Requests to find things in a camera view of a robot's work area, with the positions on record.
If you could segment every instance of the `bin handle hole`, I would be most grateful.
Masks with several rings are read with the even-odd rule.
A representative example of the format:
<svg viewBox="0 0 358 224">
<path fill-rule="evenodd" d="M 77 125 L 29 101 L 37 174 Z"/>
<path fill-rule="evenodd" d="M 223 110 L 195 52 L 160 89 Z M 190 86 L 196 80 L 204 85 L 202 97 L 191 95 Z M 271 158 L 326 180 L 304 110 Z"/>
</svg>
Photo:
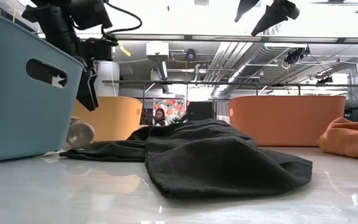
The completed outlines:
<svg viewBox="0 0 358 224">
<path fill-rule="evenodd" d="M 37 59 L 30 59 L 25 65 L 25 70 L 28 76 L 43 83 L 58 88 L 63 88 L 67 84 L 65 72 Z"/>
</svg>

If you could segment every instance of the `dark gray cloth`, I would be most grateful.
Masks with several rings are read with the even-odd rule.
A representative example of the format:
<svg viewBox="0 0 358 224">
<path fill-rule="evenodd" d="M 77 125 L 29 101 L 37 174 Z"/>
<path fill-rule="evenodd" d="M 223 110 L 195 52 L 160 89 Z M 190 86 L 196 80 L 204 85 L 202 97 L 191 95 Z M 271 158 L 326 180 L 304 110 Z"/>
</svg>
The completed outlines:
<svg viewBox="0 0 358 224">
<path fill-rule="evenodd" d="M 110 162 L 145 162 L 165 197 L 278 195 L 307 184 L 312 162 L 258 149 L 224 121 L 207 119 L 145 127 L 126 141 L 99 142 L 61 156 Z"/>
</svg>

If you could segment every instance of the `blue plastic bin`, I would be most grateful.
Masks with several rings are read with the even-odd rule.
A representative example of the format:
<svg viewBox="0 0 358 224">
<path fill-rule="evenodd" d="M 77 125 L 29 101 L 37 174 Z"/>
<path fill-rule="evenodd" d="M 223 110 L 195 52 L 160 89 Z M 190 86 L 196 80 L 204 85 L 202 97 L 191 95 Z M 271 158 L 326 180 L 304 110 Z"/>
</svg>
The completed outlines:
<svg viewBox="0 0 358 224">
<path fill-rule="evenodd" d="M 31 59 L 65 72 L 67 84 L 58 88 L 28 76 Z M 82 70 L 74 58 L 0 17 L 0 161 L 64 146 Z"/>
</svg>

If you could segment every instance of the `towel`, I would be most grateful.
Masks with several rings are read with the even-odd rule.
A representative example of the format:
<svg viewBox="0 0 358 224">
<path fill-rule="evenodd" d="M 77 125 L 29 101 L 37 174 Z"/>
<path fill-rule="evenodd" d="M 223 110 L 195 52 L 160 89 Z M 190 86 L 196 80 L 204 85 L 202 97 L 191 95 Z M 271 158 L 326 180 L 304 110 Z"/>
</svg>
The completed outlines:
<svg viewBox="0 0 358 224">
<path fill-rule="evenodd" d="M 144 162 L 164 197 L 257 197 L 307 184 L 312 162 L 259 149 L 224 121 L 144 127 L 126 141 L 99 142 L 60 154 L 72 159 Z"/>
<path fill-rule="evenodd" d="M 338 118 L 317 143 L 327 153 L 358 158 L 358 123 Z"/>
</svg>

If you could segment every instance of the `black cable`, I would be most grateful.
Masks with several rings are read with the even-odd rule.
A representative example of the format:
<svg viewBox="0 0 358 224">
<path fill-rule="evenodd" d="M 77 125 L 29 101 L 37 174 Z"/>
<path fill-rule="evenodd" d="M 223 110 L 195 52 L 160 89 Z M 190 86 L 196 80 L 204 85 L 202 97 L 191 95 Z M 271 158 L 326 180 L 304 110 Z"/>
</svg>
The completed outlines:
<svg viewBox="0 0 358 224">
<path fill-rule="evenodd" d="M 137 16 L 137 15 L 131 13 L 131 12 L 128 12 L 125 9 L 121 9 L 120 7 L 113 6 L 107 0 L 105 0 L 104 3 L 106 3 L 108 6 L 110 6 L 111 8 L 113 8 L 113 9 L 115 9 L 117 11 L 123 12 L 125 14 L 128 14 L 128 15 L 134 17 L 135 19 L 137 19 L 139 21 L 139 25 L 137 25 L 135 27 L 131 27 L 131 28 L 122 28 L 122 29 L 116 29 L 116 30 L 111 30 L 111 31 L 107 31 L 107 32 L 104 32 L 104 27 L 102 26 L 102 34 L 103 34 L 103 36 L 105 36 L 105 35 L 108 36 L 109 34 L 113 34 L 113 33 L 116 33 L 116 32 L 132 31 L 132 30 L 136 30 L 136 29 L 139 29 L 140 27 L 142 27 L 143 22 L 142 22 L 142 19 L 139 18 L 139 16 Z"/>
<path fill-rule="evenodd" d="M 321 68 L 323 68 L 324 72 L 328 73 L 328 71 L 320 64 L 320 62 L 309 52 L 310 56 L 313 57 L 313 59 L 320 65 Z M 347 88 L 342 87 L 344 90 L 346 90 L 350 95 L 352 95 L 355 99 L 358 100 L 358 97 L 356 97 L 353 93 L 351 93 Z"/>
<path fill-rule="evenodd" d="M 107 39 L 107 40 L 110 40 L 110 41 L 113 41 L 113 42 L 117 42 L 118 40 L 115 38 L 115 36 L 113 35 L 108 35 L 107 33 L 104 32 L 104 27 L 102 25 L 102 28 L 101 28 L 101 33 L 102 33 L 102 36 Z"/>
</svg>

